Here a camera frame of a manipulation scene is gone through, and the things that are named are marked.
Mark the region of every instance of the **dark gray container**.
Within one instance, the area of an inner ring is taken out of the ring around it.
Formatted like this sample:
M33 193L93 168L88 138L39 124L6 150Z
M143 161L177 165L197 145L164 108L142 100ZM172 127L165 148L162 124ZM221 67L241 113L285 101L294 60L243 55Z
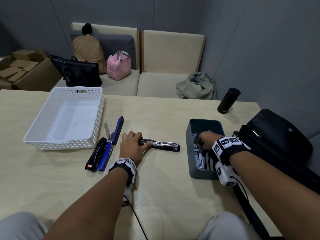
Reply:
M194 133L200 135L200 133L204 131L212 131L224 136L222 125L217 120L191 119L189 121L188 128L186 129L186 150L188 153L189 174L190 177L194 179L218 180L219 178L216 171L197 169L196 166L192 135Z

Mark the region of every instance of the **black shoulder bag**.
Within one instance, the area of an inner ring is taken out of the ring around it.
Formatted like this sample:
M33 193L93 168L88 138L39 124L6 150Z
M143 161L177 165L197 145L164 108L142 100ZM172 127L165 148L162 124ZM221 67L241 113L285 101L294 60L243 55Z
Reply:
M310 141L289 121L262 109L234 136L247 144L254 155L265 160L289 177L320 194L320 176L306 167L312 155ZM262 240L270 239L266 228L250 206L238 185L234 193L251 225Z
M99 64L68 60L59 56L50 55L54 66L66 80L68 87L100 87L102 84L99 76Z

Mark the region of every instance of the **tan quilted backpack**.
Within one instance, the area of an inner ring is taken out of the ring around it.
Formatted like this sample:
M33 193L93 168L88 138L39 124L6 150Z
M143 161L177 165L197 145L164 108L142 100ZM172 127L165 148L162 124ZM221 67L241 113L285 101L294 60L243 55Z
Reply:
M76 37L73 41L74 56L79 61L88 61L99 64L99 73L107 72L107 63L99 40L89 34Z

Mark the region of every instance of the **black water bottle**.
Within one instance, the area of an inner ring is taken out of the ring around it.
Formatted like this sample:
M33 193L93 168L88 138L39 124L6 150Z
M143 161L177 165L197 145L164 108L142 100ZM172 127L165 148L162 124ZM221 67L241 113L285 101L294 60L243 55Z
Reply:
M217 110L219 113L226 114L231 106L235 103L241 92L236 88L229 88L226 95L223 97Z

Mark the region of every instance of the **white plastic basket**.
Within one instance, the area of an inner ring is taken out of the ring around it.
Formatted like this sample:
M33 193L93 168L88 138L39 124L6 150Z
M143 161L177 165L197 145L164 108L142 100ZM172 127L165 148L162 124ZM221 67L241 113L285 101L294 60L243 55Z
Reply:
M56 87L23 142L41 150L94 147L103 105L104 98L100 87Z

